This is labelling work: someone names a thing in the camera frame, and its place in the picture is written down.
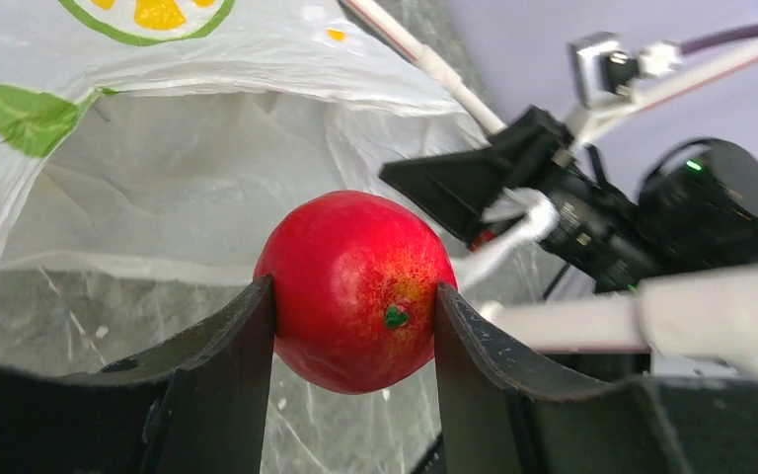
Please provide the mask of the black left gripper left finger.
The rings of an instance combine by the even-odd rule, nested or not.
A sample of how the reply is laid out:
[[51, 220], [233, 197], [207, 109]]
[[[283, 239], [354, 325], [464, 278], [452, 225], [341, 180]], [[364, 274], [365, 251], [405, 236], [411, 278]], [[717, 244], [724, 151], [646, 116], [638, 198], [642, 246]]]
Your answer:
[[0, 365], [0, 473], [256, 473], [274, 332], [268, 278], [95, 373]]

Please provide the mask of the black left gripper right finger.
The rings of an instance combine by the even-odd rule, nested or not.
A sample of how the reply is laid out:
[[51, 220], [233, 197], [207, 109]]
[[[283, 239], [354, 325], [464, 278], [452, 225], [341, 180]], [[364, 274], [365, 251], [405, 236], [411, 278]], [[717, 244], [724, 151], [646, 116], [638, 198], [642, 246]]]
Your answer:
[[450, 473], [758, 473], [758, 380], [596, 380], [508, 336], [447, 284], [434, 332]]

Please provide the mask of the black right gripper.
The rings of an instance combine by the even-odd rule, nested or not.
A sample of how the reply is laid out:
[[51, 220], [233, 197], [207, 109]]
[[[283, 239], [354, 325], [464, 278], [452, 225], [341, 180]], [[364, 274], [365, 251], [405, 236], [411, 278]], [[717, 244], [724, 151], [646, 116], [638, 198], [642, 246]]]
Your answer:
[[379, 179], [470, 245], [511, 171], [559, 212], [543, 249], [587, 274], [598, 292], [758, 263], [758, 160], [738, 144], [699, 137], [671, 148], [629, 199], [606, 180], [595, 146], [585, 148], [590, 173], [557, 163], [555, 154], [572, 142], [562, 123], [531, 107], [497, 135], [497, 153], [485, 148], [390, 162]]

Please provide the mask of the red fake apple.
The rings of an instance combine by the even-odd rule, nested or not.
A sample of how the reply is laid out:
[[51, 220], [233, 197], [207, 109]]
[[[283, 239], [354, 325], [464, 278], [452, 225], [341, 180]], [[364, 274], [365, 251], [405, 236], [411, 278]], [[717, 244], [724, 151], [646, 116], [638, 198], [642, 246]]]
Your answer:
[[272, 280], [275, 352], [305, 380], [350, 395], [385, 389], [432, 360], [436, 292], [457, 284], [425, 222], [351, 190], [292, 210], [254, 275]]

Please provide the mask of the white printed plastic bag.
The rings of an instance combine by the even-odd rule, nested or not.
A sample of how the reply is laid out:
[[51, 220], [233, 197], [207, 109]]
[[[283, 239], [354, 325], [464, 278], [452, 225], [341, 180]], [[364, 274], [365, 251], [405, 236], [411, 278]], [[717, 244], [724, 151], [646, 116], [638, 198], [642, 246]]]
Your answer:
[[0, 276], [234, 289], [271, 229], [484, 140], [332, 1], [0, 1]]

